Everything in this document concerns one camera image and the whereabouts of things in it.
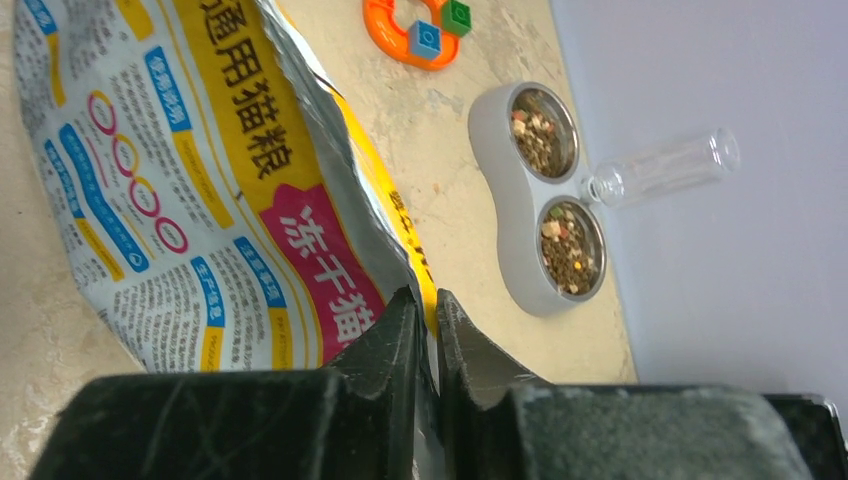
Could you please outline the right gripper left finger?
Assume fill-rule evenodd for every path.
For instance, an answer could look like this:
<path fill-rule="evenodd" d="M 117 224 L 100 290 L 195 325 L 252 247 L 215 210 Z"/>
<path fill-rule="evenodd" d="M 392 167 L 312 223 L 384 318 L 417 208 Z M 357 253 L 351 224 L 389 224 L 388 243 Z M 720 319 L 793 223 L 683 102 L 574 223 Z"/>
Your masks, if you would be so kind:
<path fill-rule="evenodd" d="M 60 412 L 31 475 L 408 479 L 418 336 L 403 288 L 318 369 L 95 379 Z"/>

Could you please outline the pet food bag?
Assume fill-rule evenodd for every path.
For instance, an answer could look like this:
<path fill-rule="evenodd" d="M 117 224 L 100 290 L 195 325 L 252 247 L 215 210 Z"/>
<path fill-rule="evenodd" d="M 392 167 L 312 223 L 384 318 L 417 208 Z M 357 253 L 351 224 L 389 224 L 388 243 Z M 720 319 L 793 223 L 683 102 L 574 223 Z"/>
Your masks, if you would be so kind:
<path fill-rule="evenodd" d="M 21 116 L 79 291 L 151 372 L 322 366 L 436 288 L 277 1 L 16 1 Z"/>

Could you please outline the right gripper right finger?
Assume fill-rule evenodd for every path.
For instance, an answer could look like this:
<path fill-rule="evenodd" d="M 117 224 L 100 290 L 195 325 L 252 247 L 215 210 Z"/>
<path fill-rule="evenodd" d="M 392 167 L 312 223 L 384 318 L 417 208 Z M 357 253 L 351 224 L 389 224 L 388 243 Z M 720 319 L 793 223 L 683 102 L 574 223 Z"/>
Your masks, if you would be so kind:
<path fill-rule="evenodd" d="M 726 385 L 555 384 L 437 294 L 451 479 L 843 479 L 835 405 Z"/>

